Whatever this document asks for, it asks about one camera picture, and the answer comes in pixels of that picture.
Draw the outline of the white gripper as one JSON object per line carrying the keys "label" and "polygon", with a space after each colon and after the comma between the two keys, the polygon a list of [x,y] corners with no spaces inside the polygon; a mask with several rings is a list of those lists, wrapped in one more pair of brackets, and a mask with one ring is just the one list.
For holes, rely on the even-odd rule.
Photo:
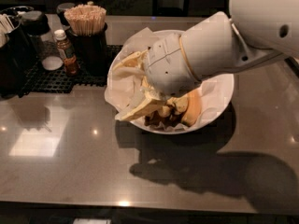
{"label": "white gripper", "polygon": [[179,34],[156,41],[149,51],[128,55],[112,67],[112,77],[143,75],[144,70],[152,87],[141,86],[129,105],[115,116],[116,120],[139,119],[161,108],[170,96],[182,96],[201,84],[187,62]]}

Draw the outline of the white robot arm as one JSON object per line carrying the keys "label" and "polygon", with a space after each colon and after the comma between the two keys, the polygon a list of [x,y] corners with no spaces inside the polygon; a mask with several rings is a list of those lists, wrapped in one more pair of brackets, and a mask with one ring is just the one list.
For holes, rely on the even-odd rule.
{"label": "white robot arm", "polygon": [[140,69],[149,86],[135,92],[117,120],[159,109],[211,77],[231,74],[299,54],[299,0],[229,0],[218,12],[182,34],[159,39]]}

